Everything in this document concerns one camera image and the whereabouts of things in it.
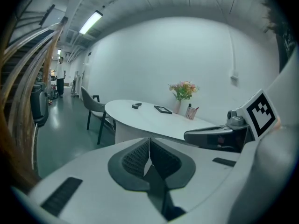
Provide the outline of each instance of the floor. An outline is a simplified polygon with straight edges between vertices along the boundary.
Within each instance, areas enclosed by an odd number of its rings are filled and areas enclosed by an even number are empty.
[[[41,178],[79,155],[114,144],[114,134],[104,127],[97,145],[100,120],[92,115],[87,130],[88,112],[78,97],[71,97],[71,88],[64,89],[63,98],[53,100],[49,118],[37,137],[37,167]]]

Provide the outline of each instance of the ceiling light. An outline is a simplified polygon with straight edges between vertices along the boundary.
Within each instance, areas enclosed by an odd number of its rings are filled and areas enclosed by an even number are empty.
[[[98,19],[100,19],[102,16],[103,16],[102,13],[100,13],[99,11],[95,11],[90,16],[90,18],[88,18],[88,20],[83,25],[83,27],[81,28],[81,30],[79,31],[79,33],[85,34],[89,30],[89,28],[91,28],[98,21]]]

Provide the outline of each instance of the staircase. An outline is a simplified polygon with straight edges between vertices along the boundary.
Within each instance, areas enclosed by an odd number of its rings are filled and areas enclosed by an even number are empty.
[[[27,193],[39,181],[33,170],[33,122],[30,95],[36,78],[48,83],[52,54],[67,22],[43,28],[49,15],[16,9],[0,39],[0,155],[10,184]]]

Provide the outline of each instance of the chair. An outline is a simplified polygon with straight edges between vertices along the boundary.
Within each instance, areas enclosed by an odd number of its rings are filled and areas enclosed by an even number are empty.
[[[84,106],[89,110],[87,130],[89,129],[91,114],[93,114],[95,117],[101,120],[99,137],[98,137],[98,144],[100,144],[104,124],[106,124],[107,128],[111,129],[112,125],[108,121],[106,121],[106,118],[109,118],[110,116],[107,115],[105,111],[105,104],[100,103],[100,98],[98,95],[94,95],[93,97],[91,97],[83,86],[81,87],[81,93],[82,93]],[[115,120],[113,120],[113,124],[114,125],[112,126],[112,129],[114,129],[115,131]]]

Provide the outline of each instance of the flower vase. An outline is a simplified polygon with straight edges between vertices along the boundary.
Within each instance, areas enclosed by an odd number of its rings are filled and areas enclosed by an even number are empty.
[[[175,105],[174,105],[173,112],[175,114],[177,114],[179,112],[180,107],[181,107],[181,101],[177,100],[176,103],[175,103]]]

